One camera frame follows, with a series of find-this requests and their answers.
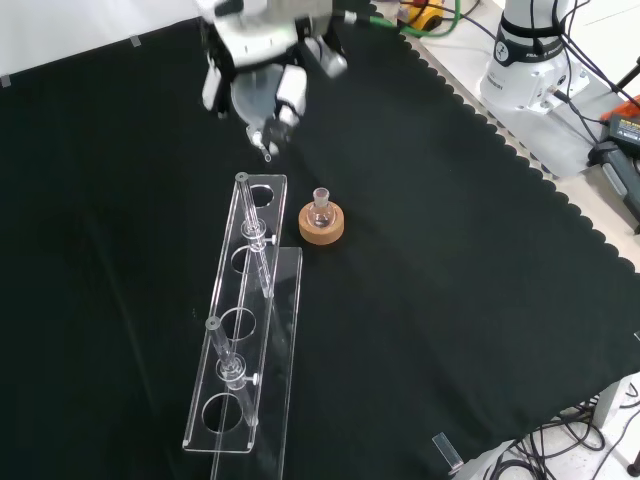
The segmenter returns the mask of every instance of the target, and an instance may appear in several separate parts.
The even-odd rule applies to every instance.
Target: clear acrylic test tube rack
[[[302,269],[279,246],[286,192],[284,175],[236,175],[183,440],[213,454],[212,479],[282,478]]]

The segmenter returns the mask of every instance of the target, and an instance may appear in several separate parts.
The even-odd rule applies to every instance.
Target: orange device
[[[634,100],[640,103],[640,95],[635,97]],[[600,117],[600,120],[602,120],[603,122],[608,121],[611,118],[611,115],[613,115],[614,113],[617,113],[625,118],[633,118],[640,115],[640,108],[631,103],[630,100],[627,100],[622,105],[617,106],[610,112],[603,113]]]

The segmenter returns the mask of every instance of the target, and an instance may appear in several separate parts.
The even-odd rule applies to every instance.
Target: black tablecloth
[[[630,265],[393,32],[340,33],[270,166],[198,104],[192,21],[0,91],[7,478],[208,478],[181,441],[243,170],[288,175],[304,248],[287,478],[444,477],[435,434],[468,460],[640,370]],[[317,186],[329,248],[297,233]]]

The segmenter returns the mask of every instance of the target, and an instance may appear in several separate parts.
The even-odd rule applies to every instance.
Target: glass test tube
[[[242,235],[247,239],[249,250],[255,256],[258,264],[258,276],[260,277],[262,293],[265,297],[270,298],[273,296],[271,274],[269,273],[267,256],[264,252],[266,247],[265,233],[267,226],[263,220],[258,218],[251,188],[249,187],[249,175],[244,172],[238,173],[236,175],[236,184],[240,192],[240,200],[245,218],[241,229]]]
[[[205,322],[210,334],[211,344],[220,359],[220,378],[225,382],[240,403],[242,416],[251,427],[258,424],[256,409],[253,407],[251,396],[247,391],[246,365],[244,359],[231,350],[229,339],[218,317],[211,316]]]

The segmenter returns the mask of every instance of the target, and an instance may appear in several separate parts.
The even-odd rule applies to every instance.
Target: power adapter
[[[614,113],[609,119],[609,133],[604,141],[612,141],[631,158],[640,158],[640,117],[627,118]]]

